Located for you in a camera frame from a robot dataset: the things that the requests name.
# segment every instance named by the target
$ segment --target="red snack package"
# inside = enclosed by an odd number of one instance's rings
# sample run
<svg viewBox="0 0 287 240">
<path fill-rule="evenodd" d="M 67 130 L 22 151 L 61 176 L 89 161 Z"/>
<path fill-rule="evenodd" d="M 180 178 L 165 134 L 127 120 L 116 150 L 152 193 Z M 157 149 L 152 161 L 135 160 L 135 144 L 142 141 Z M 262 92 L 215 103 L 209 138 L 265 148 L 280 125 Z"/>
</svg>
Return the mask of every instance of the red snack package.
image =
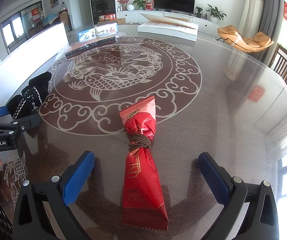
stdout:
<svg viewBox="0 0 287 240">
<path fill-rule="evenodd" d="M 156 132 L 155 97 L 120 111 L 120 117 L 127 132 L 133 135 L 125 160 L 122 222 L 126 226 L 167 230 L 158 170 L 149 150 Z"/>
</svg>

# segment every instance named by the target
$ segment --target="cardboard box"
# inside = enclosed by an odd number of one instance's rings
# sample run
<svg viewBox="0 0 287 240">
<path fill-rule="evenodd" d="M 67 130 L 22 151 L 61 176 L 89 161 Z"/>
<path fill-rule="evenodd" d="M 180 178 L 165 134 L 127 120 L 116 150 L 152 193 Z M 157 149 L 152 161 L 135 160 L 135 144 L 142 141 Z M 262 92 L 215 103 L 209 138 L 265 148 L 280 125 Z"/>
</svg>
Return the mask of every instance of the cardboard box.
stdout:
<svg viewBox="0 0 287 240">
<path fill-rule="evenodd" d="M 106 15 L 104 16 L 104 20 L 105 20 L 105 21 L 113 20 L 112 14 L 106 14 Z"/>
<path fill-rule="evenodd" d="M 103 24 L 108 24 L 108 23 L 117 23 L 118 25 L 125 24 L 125 18 L 119 18 L 119 19 L 110 20 L 110 21 L 98 22 L 98 26 L 103 25 Z"/>
</svg>

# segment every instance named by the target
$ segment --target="glass table top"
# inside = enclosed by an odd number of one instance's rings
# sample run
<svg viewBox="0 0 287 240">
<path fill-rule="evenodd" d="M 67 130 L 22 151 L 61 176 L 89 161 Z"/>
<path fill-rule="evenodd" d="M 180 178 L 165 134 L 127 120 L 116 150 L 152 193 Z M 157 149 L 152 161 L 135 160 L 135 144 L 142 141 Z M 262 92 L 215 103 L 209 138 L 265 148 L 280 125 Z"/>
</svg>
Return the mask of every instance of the glass table top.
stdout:
<svg viewBox="0 0 287 240">
<path fill-rule="evenodd" d="M 246 183 L 268 180 L 276 199 L 280 239 L 287 239 L 287 86 L 271 69 L 243 52 L 198 34 L 197 41 L 128 33 L 116 43 L 40 67 L 53 77 L 36 129 L 19 138 L 17 151 L 0 153 L 22 165 L 19 181 L 61 175 L 85 151 L 96 164 L 70 208 L 92 239 L 201 239 L 223 206 L 195 160 L 208 152 Z M 23 84 L 16 94 L 26 85 Z M 167 231 L 129 228 L 121 222 L 121 197 L 129 135 L 119 111 L 149 95 L 157 105 L 152 156 L 169 218 Z M 2 181 L 13 207 L 21 184 Z M 247 209 L 244 204 L 228 239 Z M 55 223 L 46 206 L 51 223 Z"/>
</svg>

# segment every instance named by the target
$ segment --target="door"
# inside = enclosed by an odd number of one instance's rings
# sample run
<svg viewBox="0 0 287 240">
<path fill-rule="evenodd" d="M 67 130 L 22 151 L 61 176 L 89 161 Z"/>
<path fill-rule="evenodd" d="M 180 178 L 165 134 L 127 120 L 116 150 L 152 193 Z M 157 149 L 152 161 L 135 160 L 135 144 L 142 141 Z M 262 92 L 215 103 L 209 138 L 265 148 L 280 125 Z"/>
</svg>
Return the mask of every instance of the door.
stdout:
<svg viewBox="0 0 287 240">
<path fill-rule="evenodd" d="M 79 0 L 79 5 L 80 5 L 82 23 L 84 25 L 88 23 L 93 23 L 90 0 Z"/>
</svg>

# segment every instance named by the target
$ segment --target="orange cushion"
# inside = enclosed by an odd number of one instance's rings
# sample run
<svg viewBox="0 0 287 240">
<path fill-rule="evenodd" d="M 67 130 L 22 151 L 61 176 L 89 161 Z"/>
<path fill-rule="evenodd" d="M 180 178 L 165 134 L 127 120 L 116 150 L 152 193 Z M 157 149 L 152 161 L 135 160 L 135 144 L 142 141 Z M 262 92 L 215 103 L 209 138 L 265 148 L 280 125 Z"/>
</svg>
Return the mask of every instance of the orange cushion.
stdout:
<svg viewBox="0 0 287 240">
<path fill-rule="evenodd" d="M 238 32 L 238 30 L 233 25 L 228 25 L 225 28 L 228 32 Z"/>
<path fill-rule="evenodd" d="M 270 39 L 267 35 L 265 35 L 264 33 L 262 33 L 262 32 L 258 32 L 258 33 L 254 36 L 253 40 L 254 40 L 257 44 L 259 44 L 260 46 L 266 46 L 266 45 L 268 45 L 268 44 L 270 43 L 270 41 L 271 41 L 271 39 Z"/>
</svg>

